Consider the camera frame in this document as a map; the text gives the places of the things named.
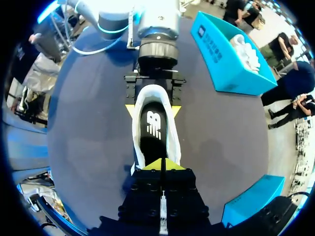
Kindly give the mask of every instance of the new balance logo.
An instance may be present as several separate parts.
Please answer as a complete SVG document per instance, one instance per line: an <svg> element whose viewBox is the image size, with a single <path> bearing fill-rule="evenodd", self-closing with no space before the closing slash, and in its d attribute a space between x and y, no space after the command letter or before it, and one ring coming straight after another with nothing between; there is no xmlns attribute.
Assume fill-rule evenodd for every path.
<svg viewBox="0 0 315 236"><path fill-rule="evenodd" d="M147 123L149 124L147 126L147 132L161 140L161 132L159 132L161 129L161 117L159 114L148 111Z"/></svg>

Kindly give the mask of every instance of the black insole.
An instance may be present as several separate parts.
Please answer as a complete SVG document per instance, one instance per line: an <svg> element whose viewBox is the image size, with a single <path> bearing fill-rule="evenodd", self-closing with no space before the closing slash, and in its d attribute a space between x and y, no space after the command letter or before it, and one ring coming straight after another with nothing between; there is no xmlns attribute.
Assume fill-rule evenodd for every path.
<svg viewBox="0 0 315 236"><path fill-rule="evenodd" d="M166 112L162 104L145 105L140 118L140 149L146 166L159 158L166 158Z"/></svg>

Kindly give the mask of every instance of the person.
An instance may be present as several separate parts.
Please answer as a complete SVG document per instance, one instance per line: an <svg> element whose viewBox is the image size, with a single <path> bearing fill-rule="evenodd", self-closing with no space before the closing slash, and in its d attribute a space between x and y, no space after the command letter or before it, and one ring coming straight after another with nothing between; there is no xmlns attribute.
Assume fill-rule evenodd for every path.
<svg viewBox="0 0 315 236"><path fill-rule="evenodd" d="M260 52L270 67L275 67L283 59L291 60L294 54L293 45L298 44L296 35L290 38L285 33L280 33L274 40L260 48Z"/></svg>
<svg viewBox="0 0 315 236"><path fill-rule="evenodd" d="M243 21L239 28L246 34L249 34L254 29L252 23L259 16L260 11L261 6L258 3L254 2L252 4L252 7L248 9L248 11L243 15Z"/></svg>
<svg viewBox="0 0 315 236"><path fill-rule="evenodd" d="M280 78L278 86L261 96L263 106L268 106L276 101L294 100L297 96L309 93L315 87L315 61L294 61L293 69Z"/></svg>
<svg viewBox="0 0 315 236"><path fill-rule="evenodd" d="M279 120L277 123L268 125L269 129L279 128L297 118L314 116L315 99L311 95L302 95L296 102L287 105L282 110L274 113L269 109L268 112L271 119L287 114L285 118Z"/></svg>
<svg viewBox="0 0 315 236"><path fill-rule="evenodd" d="M244 0L227 0L223 20L237 27L242 22L244 8Z"/></svg>

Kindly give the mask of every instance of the blue tray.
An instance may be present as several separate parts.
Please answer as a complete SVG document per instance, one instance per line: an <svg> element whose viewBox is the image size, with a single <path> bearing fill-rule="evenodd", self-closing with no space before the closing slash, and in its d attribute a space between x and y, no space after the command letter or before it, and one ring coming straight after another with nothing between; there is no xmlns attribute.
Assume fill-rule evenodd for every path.
<svg viewBox="0 0 315 236"><path fill-rule="evenodd" d="M277 81L259 49L239 28L212 15L198 12L191 28L207 64L216 91L260 95L277 86ZM244 68L230 40L237 34L250 43L260 63L256 74Z"/></svg>

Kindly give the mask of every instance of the white sneaker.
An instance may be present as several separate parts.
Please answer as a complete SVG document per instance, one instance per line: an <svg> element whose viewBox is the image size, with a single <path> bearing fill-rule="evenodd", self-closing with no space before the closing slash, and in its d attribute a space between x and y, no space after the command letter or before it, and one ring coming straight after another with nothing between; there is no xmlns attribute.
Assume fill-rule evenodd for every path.
<svg viewBox="0 0 315 236"><path fill-rule="evenodd" d="M132 139L136 162L131 167L143 169L159 158L169 158L180 165L181 147L171 104L159 85L143 87L132 116Z"/></svg>

